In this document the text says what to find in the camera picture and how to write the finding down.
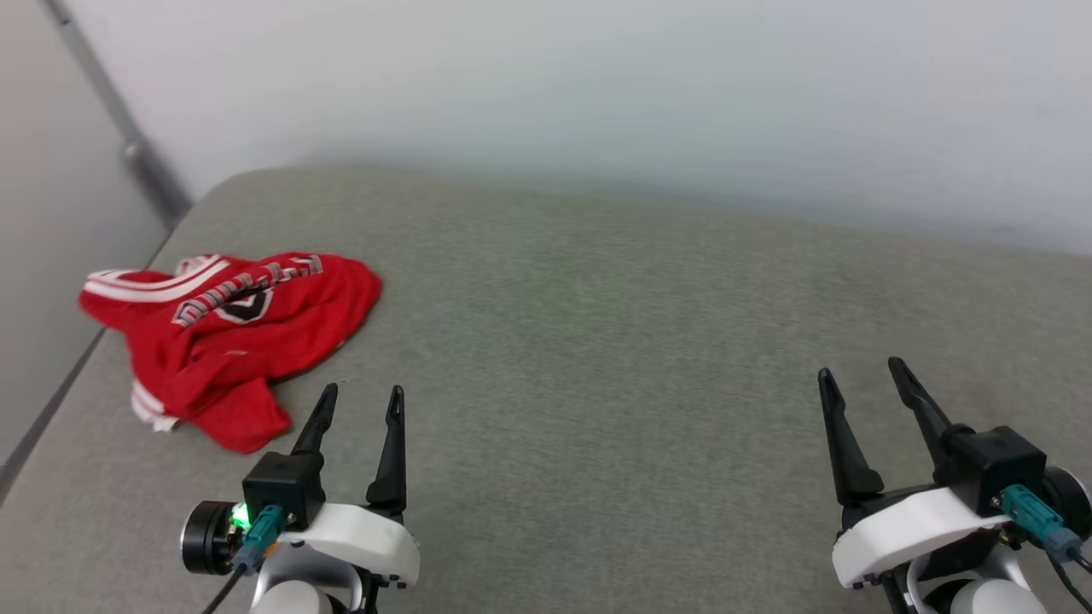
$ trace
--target green light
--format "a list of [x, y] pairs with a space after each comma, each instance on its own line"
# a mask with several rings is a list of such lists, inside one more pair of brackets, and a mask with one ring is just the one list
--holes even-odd
[[250, 530], [250, 513], [247, 511], [247, 504], [235, 504], [232, 508], [232, 524], [244, 531]]

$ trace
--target clothing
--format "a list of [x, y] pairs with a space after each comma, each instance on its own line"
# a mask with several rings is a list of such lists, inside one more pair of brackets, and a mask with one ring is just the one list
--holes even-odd
[[382, 282], [356, 260], [289, 252], [251, 262], [201, 256], [175, 275], [88, 275], [81, 307], [124, 333], [131, 404], [167, 430], [190, 421], [223, 447], [253, 452], [292, 421], [266, 380], [318, 364], [364, 321]]

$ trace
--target white wall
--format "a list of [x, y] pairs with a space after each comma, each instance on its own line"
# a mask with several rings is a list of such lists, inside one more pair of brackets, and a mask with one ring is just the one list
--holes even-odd
[[76, 305], [86, 274], [142, 268], [166, 232], [36, 2], [0, 2], [0, 84], [2, 464], [99, 329]]
[[507, 174], [1092, 252], [1088, 0], [69, 0], [191, 196]]

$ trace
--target gray carpet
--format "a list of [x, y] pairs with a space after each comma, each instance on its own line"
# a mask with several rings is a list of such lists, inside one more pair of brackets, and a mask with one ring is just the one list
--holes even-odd
[[[335, 356], [276, 388], [301, 420], [341, 382], [323, 481], [358, 503], [405, 387], [422, 582], [383, 614], [886, 611], [831, 569], [821, 366], [889, 487], [930, 472], [892, 354], [953, 420], [1009, 424], [1092, 481], [1087, 259], [324, 169], [228, 181], [158, 264], [284, 250], [387, 283]], [[3, 612], [189, 614], [219, 588], [183, 570], [179, 528], [238, 498], [257, 457], [153, 434], [129, 383], [108, 333], [0, 508]], [[1022, 559], [1051, 612], [1077, 612], [1042, 553]]]

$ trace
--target teal connector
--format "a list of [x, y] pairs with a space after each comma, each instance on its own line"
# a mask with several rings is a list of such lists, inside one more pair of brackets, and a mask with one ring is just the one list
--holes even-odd
[[1065, 527], [1061, 517], [1034, 493], [1019, 484], [1001, 491], [1001, 511], [1043, 544], [1046, 554], [1059, 563], [1075, 560], [1081, 539]]
[[232, 565], [236, 569], [241, 568], [244, 576], [253, 576], [265, 558], [265, 551], [276, 542], [286, 526], [287, 519], [281, 506], [265, 506], [242, 538], [242, 547], [232, 557]]

